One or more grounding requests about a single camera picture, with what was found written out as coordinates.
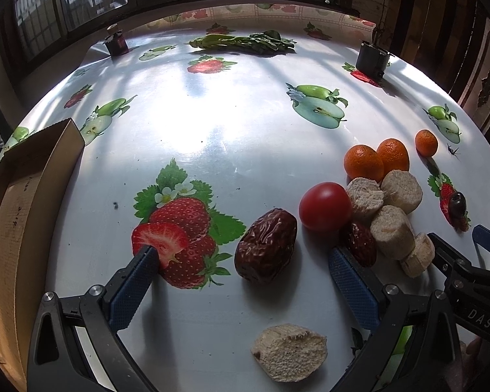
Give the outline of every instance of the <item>blue rubber gripper pad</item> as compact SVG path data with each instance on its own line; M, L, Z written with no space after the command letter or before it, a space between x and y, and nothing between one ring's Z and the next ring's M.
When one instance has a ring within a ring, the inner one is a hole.
M339 250L329 252L329 271L341 293L349 303L359 325L367 330L379 326L376 298Z
M128 327L158 272L158 265L156 250L147 252L111 301L108 324L114 332Z
M474 243L484 247L490 252L490 230L481 224L476 225L472 230L472 239Z

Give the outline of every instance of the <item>hanging cord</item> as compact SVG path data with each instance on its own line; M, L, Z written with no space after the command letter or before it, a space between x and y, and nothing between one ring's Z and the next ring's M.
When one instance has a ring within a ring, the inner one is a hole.
M384 7L387 0L383 0L383 7L381 10L381 17L379 18L379 23L374 28L374 45L377 47L379 40L381 39L383 33L385 32L385 24L383 22Z

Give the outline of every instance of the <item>red date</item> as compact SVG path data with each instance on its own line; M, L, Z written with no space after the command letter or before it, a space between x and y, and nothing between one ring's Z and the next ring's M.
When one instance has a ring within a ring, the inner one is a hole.
M272 209L258 218L236 248L237 273L252 283L271 282L292 257L297 229L296 218L284 209Z
M348 222L340 230L340 242L362 267L372 267L376 263L376 241L370 230L358 221Z

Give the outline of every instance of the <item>black olive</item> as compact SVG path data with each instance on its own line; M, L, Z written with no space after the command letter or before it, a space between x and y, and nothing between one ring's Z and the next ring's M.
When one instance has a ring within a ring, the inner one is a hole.
M466 199L461 192L455 192L448 202L448 213L451 218L463 218L466 213Z

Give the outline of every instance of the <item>jar lid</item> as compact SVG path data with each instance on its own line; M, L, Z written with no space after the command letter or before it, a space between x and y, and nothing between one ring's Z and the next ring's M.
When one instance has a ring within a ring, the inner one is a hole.
M112 34L112 33L117 32L117 31L118 31L118 23L115 23L115 24L113 24L107 28L107 32L109 34Z

